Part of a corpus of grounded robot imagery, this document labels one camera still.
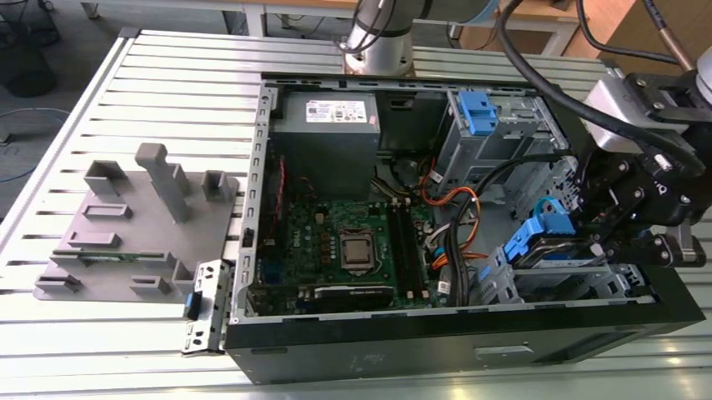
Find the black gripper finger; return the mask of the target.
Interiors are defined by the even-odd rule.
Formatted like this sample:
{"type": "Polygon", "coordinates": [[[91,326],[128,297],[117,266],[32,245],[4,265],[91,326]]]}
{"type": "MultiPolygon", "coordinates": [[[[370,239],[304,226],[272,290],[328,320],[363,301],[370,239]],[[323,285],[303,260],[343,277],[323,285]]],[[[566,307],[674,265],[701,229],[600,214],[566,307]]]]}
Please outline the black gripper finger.
{"type": "Polygon", "coordinates": [[[641,161],[640,154],[596,149],[578,158],[577,232],[588,244],[597,244],[605,250],[630,246],[630,215],[645,198],[638,180],[641,161]]]}
{"type": "Polygon", "coordinates": [[[664,232],[645,230],[637,237],[610,238],[601,242],[610,263],[652,267],[704,267],[706,253],[689,224],[664,232]]]}

